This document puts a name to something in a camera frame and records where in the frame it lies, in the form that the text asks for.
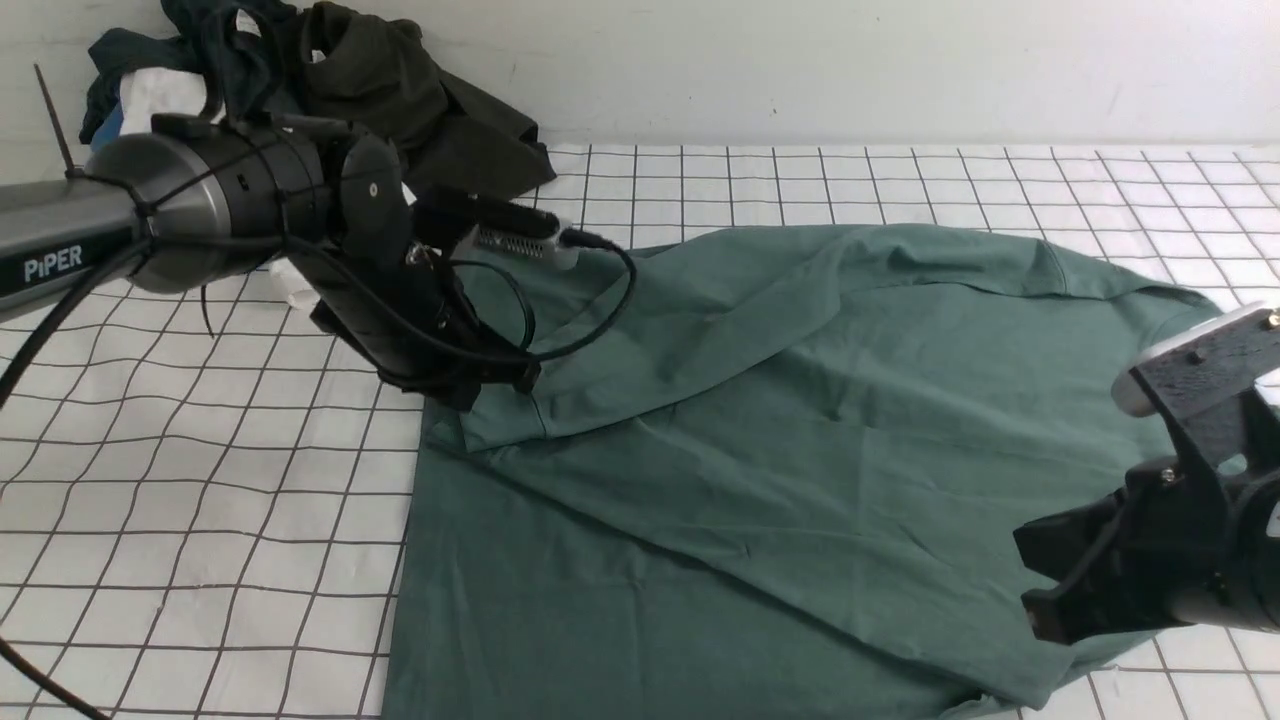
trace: wire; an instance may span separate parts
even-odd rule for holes
[[[554,350],[548,350],[545,352],[538,352],[535,355],[527,355],[527,356],[520,356],[520,355],[488,355],[488,354],[484,354],[484,352],[475,352],[472,350],[466,350],[463,347],[458,347],[456,345],[451,345],[448,342],[444,342],[440,338],[438,338],[438,337],[435,337],[435,336],[433,336],[433,334],[422,331],[421,328],[419,328],[416,324],[413,324],[412,320],[410,320],[410,319],[404,318],[403,315],[401,315],[398,310],[396,310],[394,307],[392,307],[385,300],[383,300],[376,292],[374,292],[372,288],[370,288],[367,284],[365,284],[365,281],[361,279],[360,275],[357,275],[355,272],[352,272],[352,269],[348,268],[347,265],[344,265],[343,263],[338,261],[337,258],[334,258],[333,255],[330,255],[323,247],[316,246],[316,245],[311,245],[311,243],[301,241],[298,238],[289,237],[289,238],[285,238],[285,249],[287,250],[298,251],[298,252],[302,252],[302,254],[306,254],[306,255],[311,255],[312,258],[316,258],[321,263],[329,265],[329,268],[333,272],[335,272],[339,275],[342,275],[342,278],[344,281],[349,282],[352,286],[356,287],[356,290],[358,290],[362,293],[365,293],[366,299],[375,307],[378,307],[379,310],[381,310],[383,313],[385,313],[388,316],[390,316],[393,320],[396,320],[396,323],[399,324],[406,332],[408,332],[410,334],[412,334],[415,338],[422,341],[424,343],[426,343],[428,346],[430,346],[433,350],[436,350],[439,352],[445,352],[448,355],[453,355],[453,356],[461,357],[463,360],[471,360],[474,363],[489,363],[492,365],[530,365],[530,364],[534,364],[534,363],[547,363],[547,361],[550,361],[550,360],[558,360],[561,357],[566,357],[566,356],[572,355],[572,354],[577,352],[579,350],[586,347],[588,345],[591,345],[593,342],[600,340],[600,337],[604,333],[609,332],[609,329],[612,329],[613,325],[617,324],[618,316],[621,316],[622,311],[626,310],[627,305],[631,304],[631,296],[635,295],[635,288],[636,288],[636,277],[639,275],[639,270],[636,268],[635,260],[632,260],[631,256],[627,255],[627,252],[625,250],[622,250],[621,247],[618,247],[616,243],[609,242],[609,241],[607,241],[604,238],[594,238],[594,240],[595,240],[595,242],[593,242],[591,245],[584,243],[584,246],[585,247],[595,247],[595,249],[599,249],[599,250],[607,250],[609,252],[613,252],[614,255],[617,255],[622,260],[622,264],[626,265],[626,269],[627,269],[627,287],[622,292],[622,299],[618,300],[618,304],[613,307],[613,311],[611,311],[609,315],[607,318],[604,318],[604,320],[599,325],[595,327],[595,329],[593,329],[591,332],[586,333],[581,338],[579,338],[579,340],[576,340],[576,341],[573,341],[573,342],[571,342],[568,345],[563,345],[561,347],[557,347]]]
[[[239,152],[237,155],[232,155],[227,160],[224,160],[224,161],[216,164],[216,165],[209,168],[207,170],[205,170],[204,173],[201,173],[201,174],[191,178],[189,181],[178,183],[177,187],[174,187],[169,192],[161,195],[160,200],[156,200],[155,202],[147,204],[147,206],[145,209],[146,210],[151,210],[151,211],[159,210],[160,206],[164,205],[165,202],[169,202],[174,197],[178,197],[183,192],[186,192],[186,191],[196,187],[197,184],[200,184],[200,183],[205,182],[206,179],[216,176],[218,173],[225,170],[227,168],[232,168],[236,164],[238,164],[239,161],[242,161],[242,160],[248,160],[253,155],[261,155],[264,150],[266,150],[269,147],[275,147],[276,145],[279,145],[282,142],[284,142],[284,140],[283,138],[278,138],[278,140],[274,140],[271,142],[268,142],[266,145],[255,145],[255,146],[250,147],[250,150],[247,150],[244,152]],[[91,176],[86,176],[86,177],[88,179],[97,179],[97,178],[91,177]]]
[[[507,287],[511,288],[512,295],[516,296],[516,302],[520,304],[520,311],[525,315],[525,336],[520,341],[521,350],[529,350],[529,346],[534,343],[534,332],[538,328],[536,320],[534,319],[534,309],[529,305],[529,299],[525,296],[525,291],[520,287],[520,281],[507,270],[493,265],[490,263],[481,263],[480,260],[451,260],[451,268],[485,268],[493,270]]]
[[[12,644],[6,643],[4,638],[0,638],[0,657],[4,657],[9,665],[13,665],[14,670],[22,673],[27,676],[27,679],[40,685],[40,689],[63,701],[67,707],[70,707],[84,717],[88,717],[90,720],[111,720],[100,710],[77,697],[76,693],[51,680],[49,675],[37,670],[31,662],[27,662],[27,659],[18,655],[18,651],[14,650]]]

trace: white cloth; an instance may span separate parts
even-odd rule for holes
[[[120,135],[151,132],[151,115],[198,115],[205,108],[205,78],[168,68],[143,68],[120,78]],[[219,109],[212,122],[223,119]]]
[[[293,266],[293,263],[280,259],[271,263],[271,284],[275,293],[284,299],[294,310],[311,314],[320,304],[320,293]]]

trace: black cable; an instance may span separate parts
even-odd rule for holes
[[[209,337],[214,337],[214,323],[209,319],[209,286],[200,286],[200,315],[205,319],[205,329]]]
[[[271,141],[271,142],[268,142],[266,145],[261,145],[261,146],[252,146],[252,147],[251,147],[251,149],[250,149],[248,151],[246,151],[246,152],[241,152],[241,154],[238,154],[238,155],[232,155],[232,156],[230,156],[230,158],[229,158],[228,160],[225,160],[225,161],[223,161],[223,163],[219,163],[219,164],[216,164],[216,165],[214,165],[214,167],[209,168],[207,170],[205,170],[204,173],[201,173],[201,174],[198,174],[198,176],[196,176],[196,177],[191,178],[189,181],[186,181],[186,182],[182,182],[182,183],[178,183],[178,186],[177,186],[177,187],[174,187],[174,188],[173,188],[173,190],[170,190],[169,192],[166,192],[166,193],[164,193],[164,195],[161,195],[161,196],[160,196],[160,200],[156,200],[155,202],[148,202],[148,204],[147,204],[147,205],[146,205],[146,206],[145,206],[143,209],[145,209],[145,210],[150,210],[150,211],[155,211],[155,210],[159,210],[159,209],[160,209],[160,206],[161,206],[161,205],[164,205],[165,202],[168,202],[168,201],[173,200],[174,197],[178,197],[178,196],[179,196],[179,195],[182,195],[183,192],[186,192],[186,191],[188,191],[188,190],[191,190],[191,188],[196,187],[197,184],[200,184],[200,183],[205,182],[206,179],[209,179],[209,178],[211,178],[211,177],[216,176],[218,173],[220,173],[220,172],[225,170],[227,168],[230,168],[230,167],[234,167],[234,165],[236,165],[237,163],[239,163],[241,160],[247,160],[247,159],[252,158],[253,155],[261,155],[261,154],[262,154],[262,150],[266,150],[268,147],[275,147],[275,146],[276,146],[276,145],[279,145],[280,142],[284,142],[284,141],[283,141],[283,138],[282,138],[282,140],[275,140],[275,141]],[[84,176],[84,177],[86,177],[87,179],[97,179],[97,178],[95,178],[95,177],[92,177],[92,176]]]
[[[6,643],[4,638],[0,638],[0,657],[4,657],[9,665],[13,665],[14,670],[22,673],[31,682],[40,685],[42,691],[63,701],[67,707],[70,707],[84,717],[88,717],[90,720],[111,720],[100,710],[77,697],[76,693],[51,680],[49,675],[37,670],[31,662],[27,662],[27,659],[18,655],[18,651],[14,650],[12,644]]]
[[[586,236],[586,233],[577,233],[577,234]],[[372,288],[365,284],[365,281],[362,281],[360,275],[353,273],[351,268],[348,268],[343,263],[338,261],[337,258],[330,255],[323,247],[292,237],[285,238],[285,247],[287,250],[294,250],[298,252],[303,252],[306,255],[311,255],[323,261],[324,264],[329,265],[329,268],[335,273],[338,273],[339,275],[342,275],[344,281],[349,282],[352,286],[356,287],[356,290],[365,293],[367,300],[371,304],[374,304],[374,306],[376,306],[379,310],[389,315],[393,320],[396,320],[397,324],[404,328],[404,331],[407,331],[415,338],[429,345],[433,350],[436,350],[439,352],[445,352],[456,357],[461,357],[463,360],[471,360],[474,363],[489,363],[493,365],[529,365],[531,363],[547,363],[549,360],[558,360],[561,357],[572,355],[579,350],[582,350],[588,345],[591,345],[593,342],[600,340],[600,337],[604,333],[609,332],[609,329],[613,328],[614,324],[617,324],[618,316],[621,316],[622,311],[626,310],[627,305],[631,304],[631,296],[635,295],[636,278],[640,274],[639,269],[636,268],[635,260],[632,260],[631,256],[627,255],[625,250],[622,250],[613,242],[609,242],[604,238],[595,238],[593,236],[586,236],[586,237],[591,240],[573,238],[573,241],[582,247],[591,247],[613,252],[622,260],[622,264],[626,265],[627,287],[622,292],[622,299],[618,300],[618,304],[613,307],[613,311],[609,313],[609,315],[599,325],[596,325],[594,331],[586,333],[581,338],[568,345],[557,347],[556,350],[548,350],[547,352],[539,352],[536,355],[529,355],[526,357],[521,357],[517,355],[486,355],[484,352],[475,352],[444,342],[436,338],[435,336],[422,331],[411,320],[401,315],[399,311],[392,307],[385,300],[383,300],[376,292],[374,292]]]
[[[507,270],[499,268],[498,265],[490,263],[481,263],[480,260],[451,260],[451,268],[485,268],[486,270],[493,270],[507,287],[511,288],[512,295],[516,296],[516,302],[520,304],[520,311],[525,315],[525,334],[520,341],[521,350],[529,350],[529,346],[534,343],[534,332],[538,328],[538,323],[534,318],[534,309],[529,305],[529,299],[525,296],[525,291],[520,287],[520,281]]]
[[[307,165],[307,161],[302,158],[302,152],[298,152],[297,145],[294,145],[292,142],[288,142],[287,138],[285,138],[285,136],[284,136],[284,133],[280,132],[280,128],[278,128],[275,126],[271,126],[271,132],[275,133],[275,137],[276,137],[278,142],[283,142],[285,147],[288,147],[289,150],[293,151],[293,156],[297,158],[297,160],[298,160],[298,167],[302,168],[302,172],[307,174],[307,187],[305,187],[303,190],[300,190],[294,195],[301,195],[303,192],[310,192],[311,193],[311,208],[312,209],[320,208],[320,196],[319,196],[319,193],[316,191],[320,190],[320,188],[323,188],[323,187],[326,187],[324,184],[324,177],[320,178],[320,182],[316,182],[316,179],[314,177],[311,177],[311,168],[310,168],[310,165]],[[275,182],[275,174],[274,173],[271,174],[271,182]],[[283,192],[280,190],[279,183],[275,184],[275,191],[276,192]],[[284,206],[284,197],[280,197],[280,214],[284,215],[285,210],[287,210],[287,208]]]

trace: screw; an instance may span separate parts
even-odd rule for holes
[[[404,255],[406,265],[421,265],[426,260],[426,247],[421,243],[415,242],[410,246],[408,254]]]

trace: green t-shirt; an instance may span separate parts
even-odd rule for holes
[[[636,254],[631,309],[425,425],[389,720],[950,720],[1042,706],[1137,637],[1032,637],[1012,530],[1170,451],[1112,405],[1217,314],[1047,242],[931,225],[732,229]],[[506,266],[534,350],[621,264]],[[468,278],[518,334],[509,290]]]

